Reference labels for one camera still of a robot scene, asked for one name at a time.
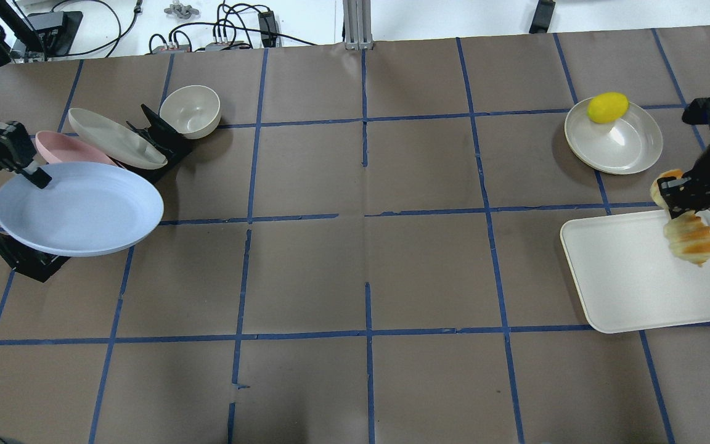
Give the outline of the pink plate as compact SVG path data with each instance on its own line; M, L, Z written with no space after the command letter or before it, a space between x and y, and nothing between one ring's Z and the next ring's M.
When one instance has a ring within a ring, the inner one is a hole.
M35 146L47 163L95 162L117 167L100 149L81 140L57 132L42 130L37 132Z

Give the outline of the yellow lemon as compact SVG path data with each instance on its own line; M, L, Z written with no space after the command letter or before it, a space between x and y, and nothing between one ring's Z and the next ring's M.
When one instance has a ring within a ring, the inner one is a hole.
M613 123L629 110L628 97L620 92L604 92L590 99L586 115L596 124Z

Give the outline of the aluminium frame post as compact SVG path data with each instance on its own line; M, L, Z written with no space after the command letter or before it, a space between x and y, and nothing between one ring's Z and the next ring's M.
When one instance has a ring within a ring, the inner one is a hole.
M371 1L344 0L343 15L345 48L358 51L372 50L374 42Z

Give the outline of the light blue plate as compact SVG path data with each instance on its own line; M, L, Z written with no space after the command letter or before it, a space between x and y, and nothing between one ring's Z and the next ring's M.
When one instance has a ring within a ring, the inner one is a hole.
M43 166L45 188L17 175L0 187L0 226L23 245L67 257L109 255L158 225L164 201L152 183L94 162Z

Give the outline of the cream plate in rack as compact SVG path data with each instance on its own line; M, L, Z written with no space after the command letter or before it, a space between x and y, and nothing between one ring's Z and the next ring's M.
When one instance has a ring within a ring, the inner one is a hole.
M73 107L67 120L84 142L121 163L143 170L157 170L168 163L166 155L146 139L91 110Z

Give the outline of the white rectangular tray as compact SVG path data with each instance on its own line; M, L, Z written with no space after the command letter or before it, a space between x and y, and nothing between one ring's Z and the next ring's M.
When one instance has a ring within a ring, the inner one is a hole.
M710 227L710 211L701 212ZM676 258L664 210L569 220L560 241L584 317L604 334L710 321L710 259Z

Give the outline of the black dish rack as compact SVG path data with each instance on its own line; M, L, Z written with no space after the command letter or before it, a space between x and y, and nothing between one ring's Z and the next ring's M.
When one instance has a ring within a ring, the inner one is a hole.
M157 113L143 107L143 112L147 116L150 126L146 129L128 127L142 138L151 143L161 154L166 155L168 163L163 168L157 170L143 170L121 163L113 158L111 160L118 164L117 168L126 169L149 181L154 186L158 180L167 174L174 166L183 160L192 151L192 143L189 139L180 135L174 128L160 118ZM28 245L23 245L12 238L3 229L0 231L0 256L17 273L28 276L39 282L47 281L62 265L71 257L61 255L51 255L39 250L35 250Z

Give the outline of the cream round plate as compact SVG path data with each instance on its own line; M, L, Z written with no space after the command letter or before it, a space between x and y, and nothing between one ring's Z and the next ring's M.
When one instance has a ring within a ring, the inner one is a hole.
M586 114L590 99L569 110L564 135L575 157L612 175L631 175L653 166L663 153L659 124L636 104L612 123L594 123Z

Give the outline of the croissant bread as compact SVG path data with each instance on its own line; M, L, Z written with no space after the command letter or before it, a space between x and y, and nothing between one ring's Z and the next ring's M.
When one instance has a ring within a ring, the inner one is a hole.
M710 259L710 227L694 211L687 211L663 226L669 250L676 258L702 267Z

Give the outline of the cream bowl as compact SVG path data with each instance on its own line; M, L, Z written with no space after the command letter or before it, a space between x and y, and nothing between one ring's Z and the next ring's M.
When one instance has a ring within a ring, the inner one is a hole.
M187 139L205 138L219 126L221 101L205 85L187 85L167 96L158 115Z

